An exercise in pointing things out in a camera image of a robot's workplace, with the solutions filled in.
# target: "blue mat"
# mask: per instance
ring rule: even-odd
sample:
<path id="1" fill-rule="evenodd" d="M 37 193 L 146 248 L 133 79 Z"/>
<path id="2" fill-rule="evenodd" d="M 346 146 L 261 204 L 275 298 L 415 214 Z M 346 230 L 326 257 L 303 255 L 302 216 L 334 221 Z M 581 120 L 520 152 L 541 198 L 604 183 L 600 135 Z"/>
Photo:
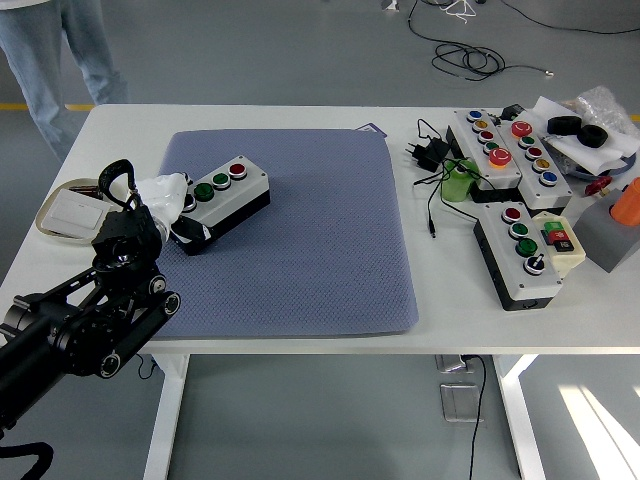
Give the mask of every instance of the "blue mat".
<path id="1" fill-rule="evenodd" d="M 156 338 L 381 334 L 417 322 L 380 134 L 180 132 L 160 173 L 200 178 L 237 155 L 267 172 L 271 204 L 198 256 L 167 244 L 158 266 L 182 307 Z"/>

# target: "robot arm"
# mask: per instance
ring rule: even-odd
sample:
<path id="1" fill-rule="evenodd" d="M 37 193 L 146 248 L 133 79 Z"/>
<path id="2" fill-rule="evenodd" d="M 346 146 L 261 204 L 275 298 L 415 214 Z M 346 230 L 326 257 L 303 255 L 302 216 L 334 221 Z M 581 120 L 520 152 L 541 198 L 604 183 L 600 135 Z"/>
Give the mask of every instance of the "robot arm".
<path id="1" fill-rule="evenodd" d="M 130 196 L 121 202 L 109 187 L 125 173 Z M 122 211 L 106 216 L 92 242 L 92 267 L 46 293 L 15 297 L 0 325 L 7 339 L 0 348 L 0 438 L 65 374 L 115 375 L 180 307 L 156 265 L 163 239 L 137 193 L 133 166 L 115 162 L 99 186 Z M 90 293 L 70 304 L 88 285 Z"/>

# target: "paper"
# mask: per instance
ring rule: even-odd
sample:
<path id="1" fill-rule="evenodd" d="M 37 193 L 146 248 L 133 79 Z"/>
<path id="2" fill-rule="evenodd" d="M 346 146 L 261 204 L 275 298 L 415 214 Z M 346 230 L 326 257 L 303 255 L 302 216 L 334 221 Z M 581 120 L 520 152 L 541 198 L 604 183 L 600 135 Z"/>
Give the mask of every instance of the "paper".
<path id="1" fill-rule="evenodd" d="M 637 138 L 605 127 L 603 128 L 609 137 L 600 148 L 585 147 L 573 135 L 566 137 L 549 135 L 547 133 L 549 119 L 566 115 L 576 116 L 576 113 L 547 98 L 540 97 L 535 107 L 522 112 L 518 120 L 530 123 L 539 137 L 544 138 L 553 147 L 594 175 L 625 167 L 627 164 L 621 158 L 630 157 L 640 148 L 640 140 Z"/>

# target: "jeans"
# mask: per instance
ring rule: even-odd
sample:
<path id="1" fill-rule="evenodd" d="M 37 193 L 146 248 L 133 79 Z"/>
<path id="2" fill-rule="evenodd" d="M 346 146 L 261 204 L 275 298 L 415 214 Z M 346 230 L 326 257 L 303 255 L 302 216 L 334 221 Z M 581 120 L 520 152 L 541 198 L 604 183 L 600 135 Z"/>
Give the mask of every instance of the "jeans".
<path id="1" fill-rule="evenodd" d="M 96 105 L 128 103 L 127 83 L 114 69 L 100 0 L 50 0 L 0 10 L 4 50 L 31 117 L 60 161 L 81 125 L 64 106 L 60 48 L 63 34 Z"/>

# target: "table leg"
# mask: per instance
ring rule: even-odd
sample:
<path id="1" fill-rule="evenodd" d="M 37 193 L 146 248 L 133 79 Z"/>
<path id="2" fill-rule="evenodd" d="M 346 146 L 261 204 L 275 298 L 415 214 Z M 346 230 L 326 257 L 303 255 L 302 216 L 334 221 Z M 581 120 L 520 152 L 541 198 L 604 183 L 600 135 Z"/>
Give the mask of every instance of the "table leg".
<path id="1" fill-rule="evenodd" d="M 520 374 L 536 359 L 537 355 L 494 355 L 504 408 L 509 421 L 511 438 L 523 480 L 544 480 L 544 470 L 527 404 L 520 385 Z"/>
<path id="2" fill-rule="evenodd" d="M 189 355 L 154 354 L 153 358 L 164 372 L 164 384 L 156 423 L 153 427 L 144 480 L 165 480 L 169 475 L 171 451 L 180 416 Z"/>

